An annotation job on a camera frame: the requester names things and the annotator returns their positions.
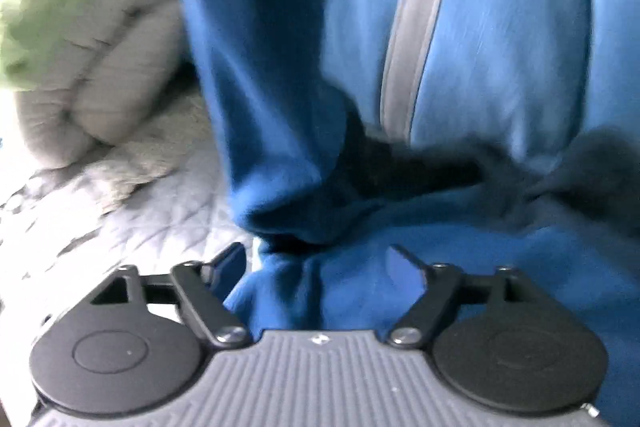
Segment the reflective strip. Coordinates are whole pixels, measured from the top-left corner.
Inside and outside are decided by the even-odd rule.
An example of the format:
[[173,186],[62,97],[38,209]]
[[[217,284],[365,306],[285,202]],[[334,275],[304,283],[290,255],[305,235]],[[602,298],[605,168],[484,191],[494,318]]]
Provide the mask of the reflective strip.
[[415,100],[440,0],[398,0],[382,76],[380,123],[388,139],[409,142]]

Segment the blue fabric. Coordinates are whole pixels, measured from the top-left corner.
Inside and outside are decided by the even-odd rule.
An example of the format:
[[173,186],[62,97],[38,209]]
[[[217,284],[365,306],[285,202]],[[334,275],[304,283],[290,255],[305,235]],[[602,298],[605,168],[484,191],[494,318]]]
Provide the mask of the blue fabric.
[[589,36],[590,0],[442,0],[413,145],[473,133],[553,159],[577,132]]
[[640,140],[640,0],[593,0],[592,42],[583,129]]

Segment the ridged surface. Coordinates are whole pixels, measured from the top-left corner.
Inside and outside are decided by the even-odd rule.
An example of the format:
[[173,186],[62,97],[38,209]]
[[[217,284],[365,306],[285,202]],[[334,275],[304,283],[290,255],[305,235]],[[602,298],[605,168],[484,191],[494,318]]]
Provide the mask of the ridged surface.
[[34,423],[34,427],[98,425],[597,427],[606,423],[585,410],[522,419],[481,409],[444,387],[419,352],[385,346],[370,331],[269,331],[255,346],[215,356],[194,387],[155,411],[97,421],[51,410]]

